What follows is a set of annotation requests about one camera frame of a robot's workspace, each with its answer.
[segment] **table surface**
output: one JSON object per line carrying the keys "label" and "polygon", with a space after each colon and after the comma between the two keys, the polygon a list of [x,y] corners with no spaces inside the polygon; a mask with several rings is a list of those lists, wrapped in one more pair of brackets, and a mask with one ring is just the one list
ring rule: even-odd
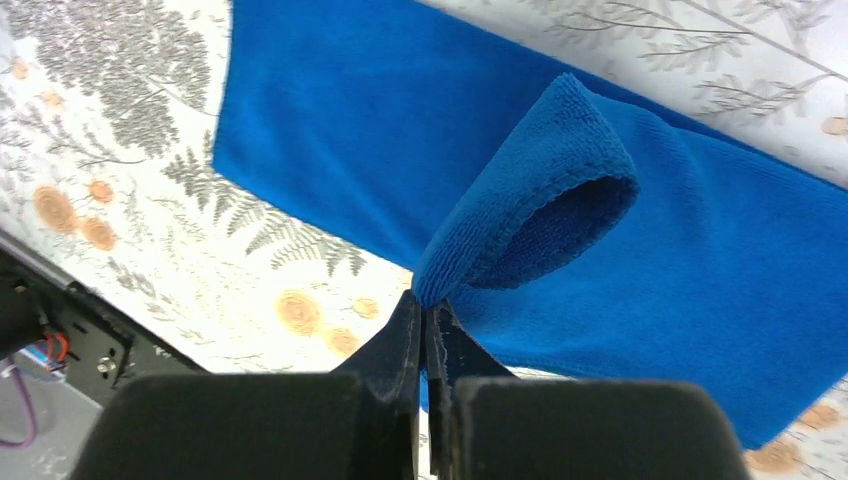
{"label": "table surface", "polygon": [[[68,477],[100,406],[68,385],[30,379],[29,390],[38,422],[38,437],[26,450],[0,449],[3,478],[62,480]],[[9,379],[0,379],[0,436],[23,438],[26,432],[21,401]]]}
{"label": "table surface", "polygon": [[[846,2],[432,3],[848,186]],[[209,168],[230,8],[0,0],[0,228],[209,370],[328,370],[411,275]],[[848,478],[845,385],[758,478]]]}

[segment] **towel fold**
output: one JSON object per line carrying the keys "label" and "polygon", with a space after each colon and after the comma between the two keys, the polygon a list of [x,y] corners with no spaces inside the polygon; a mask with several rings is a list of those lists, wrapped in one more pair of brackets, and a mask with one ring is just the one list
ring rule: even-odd
{"label": "towel fold", "polygon": [[700,384],[745,447],[848,370],[845,191],[423,5],[235,0],[213,165],[505,363]]}

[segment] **gray leaf pattern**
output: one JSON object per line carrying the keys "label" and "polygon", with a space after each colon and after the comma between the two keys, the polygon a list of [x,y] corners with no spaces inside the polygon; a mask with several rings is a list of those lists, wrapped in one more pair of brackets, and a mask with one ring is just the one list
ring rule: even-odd
{"label": "gray leaf pattern", "polygon": [[550,15],[552,25],[547,29],[563,39],[565,43],[587,45],[597,48],[613,45],[636,35],[642,40],[651,40],[666,32],[678,32],[675,35],[677,45],[653,44],[660,50],[670,53],[675,50],[681,54],[696,53],[699,48],[723,45],[734,54],[738,45],[746,44],[741,36],[744,32],[735,30],[715,30],[687,28],[672,18],[669,2],[659,1],[651,8],[649,2],[571,2],[567,6],[559,3]]}
{"label": "gray leaf pattern", "polygon": [[99,96],[119,145],[162,156],[178,136],[168,99],[207,114],[203,37],[163,0],[0,0],[0,7],[14,39],[38,39],[52,80]]}
{"label": "gray leaf pattern", "polygon": [[114,151],[104,147],[97,140],[87,125],[81,125],[83,138],[85,139],[83,140],[68,132],[59,117],[53,117],[52,119],[46,118],[32,104],[16,111],[10,118],[4,118],[2,122],[3,125],[9,127],[9,130],[0,136],[0,145],[25,149],[29,146],[29,143],[26,140],[22,140],[22,132],[38,132],[50,139],[50,145],[47,148],[48,154],[57,156],[74,154],[79,159],[77,161],[77,168],[80,169],[86,169],[103,163],[132,165],[143,161],[143,159],[120,160]]}
{"label": "gray leaf pattern", "polygon": [[0,88],[0,110],[6,110],[15,106],[14,100],[10,97],[5,90]]}
{"label": "gray leaf pattern", "polygon": [[805,95],[818,82],[828,78],[822,74],[796,85],[758,79],[747,88],[738,77],[724,74],[716,80],[704,80],[695,86],[695,98],[709,98],[709,106],[701,107],[696,116],[746,125],[763,125],[769,120],[786,121],[785,110],[794,108],[797,116],[806,112]]}
{"label": "gray leaf pattern", "polygon": [[741,0],[733,15],[746,23],[778,17],[795,49],[808,55],[807,36],[830,18],[826,11],[833,4],[834,0]]}
{"label": "gray leaf pattern", "polygon": [[702,68],[714,72],[718,69],[724,54],[739,58],[741,47],[750,45],[742,33],[715,33],[710,35],[691,35],[678,33],[674,42],[648,42],[650,52],[640,55],[650,63],[651,71],[671,71],[685,68],[687,73],[697,73]]}
{"label": "gray leaf pattern", "polygon": [[114,258],[109,257],[106,265],[115,272],[115,280],[128,290],[138,290],[150,299],[156,299],[156,288],[153,282],[147,279],[143,274],[131,272],[125,265],[118,263]]}
{"label": "gray leaf pattern", "polygon": [[147,224],[144,213],[139,208],[137,186],[127,195],[124,203],[123,214],[129,222],[130,238],[136,241],[149,241],[153,238],[153,232]]}
{"label": "gray leaf pattern", "polygon": [[212,220],[216,225],[229,215],[227,236],[258,226],[245,248],[245,255],[269,248],[273,252],[269,264],[274,269],[295,260],[323,259],[331,276],[344,261],[349,262],[354,275],[362,270],[366,261],[359,248],[274,209],[224,179],[209,166],[212,159],[210,132],[206,132],[202,144],[202,159],[189,148],[185,155],[175,155],[162,173],[181,185],[186,196],[195,199],[201,212],[206,213],[213,206]]}

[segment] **microfiber cloth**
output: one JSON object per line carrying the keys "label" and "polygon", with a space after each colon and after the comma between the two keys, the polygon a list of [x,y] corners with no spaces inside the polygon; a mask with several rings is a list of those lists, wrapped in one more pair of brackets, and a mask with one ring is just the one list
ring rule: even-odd
{"label": "microfiber cloth", "polygon": [[745,447],[848,370],[845,191],[421,4],[235,0],[213,166],[501,361],[700,384]]}

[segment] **black metal frame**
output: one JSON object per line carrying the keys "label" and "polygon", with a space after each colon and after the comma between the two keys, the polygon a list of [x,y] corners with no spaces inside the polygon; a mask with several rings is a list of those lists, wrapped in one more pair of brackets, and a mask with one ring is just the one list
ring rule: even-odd
{"label": "black metal frame", "polygon": [[105,405],[129,380],[149,374],[203,372],[123,312],[31,249],[0,232],[0,273],[19,279],[30,303],[71,345],[67,382]]}
{"label": "black metal frame", "polygon": [[447,302],[425,310],[410,291],[328,374],[133,382],[104,411],[71,478],[415,479],[422,372],[431,471],[443,480],[749,478],[703,390],[518,379]]}

